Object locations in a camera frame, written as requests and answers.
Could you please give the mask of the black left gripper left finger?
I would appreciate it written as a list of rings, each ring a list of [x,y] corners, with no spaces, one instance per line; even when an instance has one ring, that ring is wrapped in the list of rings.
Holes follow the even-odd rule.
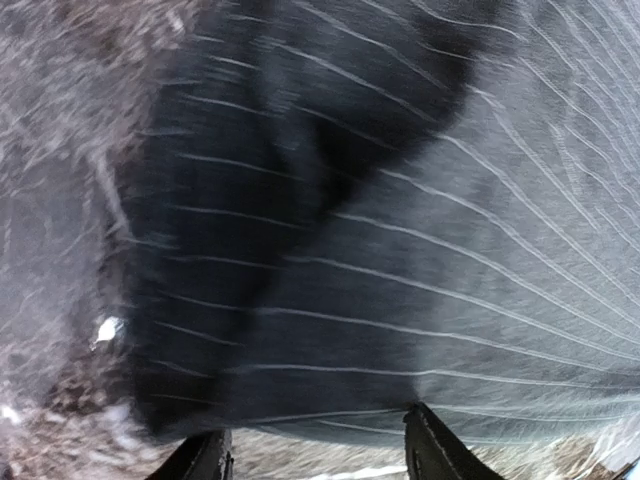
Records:
[[[231,448],[230,430],[190,437],[147,480],[232,480]]]

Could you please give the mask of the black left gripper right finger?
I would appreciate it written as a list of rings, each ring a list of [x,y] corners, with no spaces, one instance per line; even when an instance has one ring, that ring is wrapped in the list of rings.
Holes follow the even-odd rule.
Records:
[[[410,479],[500,480],[424,403],[412,405],[403,421]]]

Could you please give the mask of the black striped garment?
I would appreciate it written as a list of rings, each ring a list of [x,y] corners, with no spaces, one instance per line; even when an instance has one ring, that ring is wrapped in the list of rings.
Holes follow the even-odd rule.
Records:
[[[635,1],[214,1],[124,208],[136,413],[471,445],[639,413]]]

